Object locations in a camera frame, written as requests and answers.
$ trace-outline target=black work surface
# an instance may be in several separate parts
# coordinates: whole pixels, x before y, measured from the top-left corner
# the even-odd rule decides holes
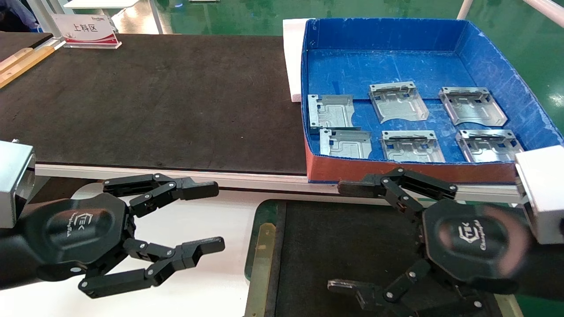
[[[374,312],[362,311],[354,297],[329,292],[327,280],[388,286],[417,259],[412,225],[391,207],[305,201],[281,205],[284,203],[283,236],[276,230],[276,242],[282,238],[282,248],[279,262],[273,264],[279,263],[278,288],[267,299],[271,303],[272,296],[276,297],[275,314],[267,309],[267,316],[374,317]],[[501,317],[493,295],[484,298],[490,313],[482,311],[476,316]],[[430,277],[404,296],[412,309],[455,301],[454,293]]]
[[[38,162],[305,174],[282,37],[119,34],[0,91],[0,139]]]
[[[0,32],[0,61],[26,47],[34,49],[51,37],[51,33]]]

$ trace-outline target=sheet metal bracket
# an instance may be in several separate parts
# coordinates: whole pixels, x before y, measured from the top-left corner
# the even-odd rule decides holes
[[[432,130],[382,131],[382,149],[387,160],[396,162],[445,162]]]
[[[473,122],[503,126],[507,122],[507,116],[485,87],[443,87],[439,99],[454,125]]]
[[[308,95],[307,106],[310,115],[310,133],[319,129],[352,129],[354,113],[352,95]]]
[[[511,130],[460,130],[456,141],[469,162],[514,161],[523,147]]]
[[[380,123],[392,119],[422,121],[429,110],[412,81],[370,85],[368,93]]]
[[[372,152],[369,131],[319,130],[322,155],[367,159]]]

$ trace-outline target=black conveyor belt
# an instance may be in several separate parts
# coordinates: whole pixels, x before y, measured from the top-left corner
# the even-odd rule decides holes
[[[0,91],[0,139],[50,164],[305,174],[282,37],[119,34]]]

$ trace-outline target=white foam block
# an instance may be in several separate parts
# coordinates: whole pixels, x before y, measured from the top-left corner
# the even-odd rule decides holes
[[[306,30],[306,22],[309,19],[283,20],[284,56],[286,58],[286,70],[290,84],[290,95],[292,102],[302,101],[302,46],[303,33]]]

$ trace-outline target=blue plastic box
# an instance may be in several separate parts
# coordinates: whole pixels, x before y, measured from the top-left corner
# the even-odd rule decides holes
[[[380,124],[368,97],[369,85],[413,81],[430,115],[426,121]],[[438,93],[441,87],[487,87],[508,117],[495,129],[510,129],[525,150],[564,144],[562,135],[527,84],[472,22],[435,19],[317,19],[306,24],[302,53],[302,115],[307,175],[313,182],[359,180],[399,163],[384,159],[383,130],[435,130],[446,163],[401,166],[457,183],[513,183],[512,162],[468,163],[456,132],[492,129],[452,124]],[[353,95],[354,126],[372,132],[366,160],[320,155],[319,135],[309,133],[307,95]]]

